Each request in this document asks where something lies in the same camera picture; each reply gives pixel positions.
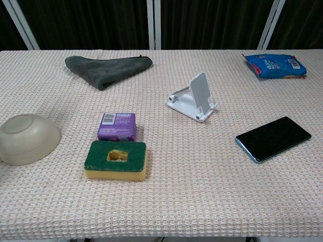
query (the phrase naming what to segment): black curtain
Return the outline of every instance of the black curtain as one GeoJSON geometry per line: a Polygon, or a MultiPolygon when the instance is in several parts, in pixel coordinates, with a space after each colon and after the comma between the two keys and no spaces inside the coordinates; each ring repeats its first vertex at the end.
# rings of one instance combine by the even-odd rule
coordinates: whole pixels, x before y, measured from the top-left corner
{"type": "Polygon", "coordinates": [[[146,0],[18,0],[40,49],[149,49],[146,0]]]}
{"type": "Polygon", "coordinates": [[[323,1],[287,0],[268,49],[323,48],[323,1]]]}
{"type": "Polygon", "coordinates": [[[161,0],[162,49],[257,49],[274,0],[161,0]]]}
{"type": "Polygon", "coordinates": [[[26,50],[27,47],[12,21],[5,5],[0,1],[0,51],[26,50]]]}

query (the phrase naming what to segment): yellow sponge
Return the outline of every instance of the yellow sponge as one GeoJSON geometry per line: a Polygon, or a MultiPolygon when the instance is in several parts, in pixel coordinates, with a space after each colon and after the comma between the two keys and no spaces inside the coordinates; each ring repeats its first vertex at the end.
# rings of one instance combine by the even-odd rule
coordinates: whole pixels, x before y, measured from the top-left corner
{"type": "Polygon", "coordinates": [[[94,141],[84,172],[90,179],[145,180],[147,157],[142,142],[94,141]]]}

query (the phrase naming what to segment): white phone stand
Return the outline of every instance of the white phone stand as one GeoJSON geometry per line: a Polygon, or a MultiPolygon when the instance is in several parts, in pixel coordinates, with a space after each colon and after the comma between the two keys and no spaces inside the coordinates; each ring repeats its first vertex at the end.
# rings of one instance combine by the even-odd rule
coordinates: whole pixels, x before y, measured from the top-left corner
{"type": "Polygon", "coordinates": [[[190,81],[189,87],[170,95],[167,105],[198,122],[203,122],[217,106],[217,103],[208,101],[210,96],[206,75],[201,72],[190,81]]]}

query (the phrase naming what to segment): beige bowl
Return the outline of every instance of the beige bowl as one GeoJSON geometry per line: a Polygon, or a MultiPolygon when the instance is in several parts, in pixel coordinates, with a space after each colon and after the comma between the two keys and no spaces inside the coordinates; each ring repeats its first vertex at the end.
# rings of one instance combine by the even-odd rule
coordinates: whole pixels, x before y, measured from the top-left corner
{"type": "Polygon", "coordinates": [[[48,119],[18,115],[0,127],[0,158],[9,165],[30,164],[48,155],[60,138],[60,131],[48,119]]]}

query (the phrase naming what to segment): folded towel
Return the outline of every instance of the folded towel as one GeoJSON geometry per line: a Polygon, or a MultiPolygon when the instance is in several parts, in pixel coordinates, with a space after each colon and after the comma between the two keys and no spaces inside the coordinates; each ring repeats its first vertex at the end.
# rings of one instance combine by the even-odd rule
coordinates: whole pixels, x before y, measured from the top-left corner
{"type": "Polygon", "coordinates": [[[70,56],[65,60],[66,66],[93,87],[104,90],[107,83],[130,77],[148,69],[152,65],[146,56],[121,59],[86,59],[70,56]]]}

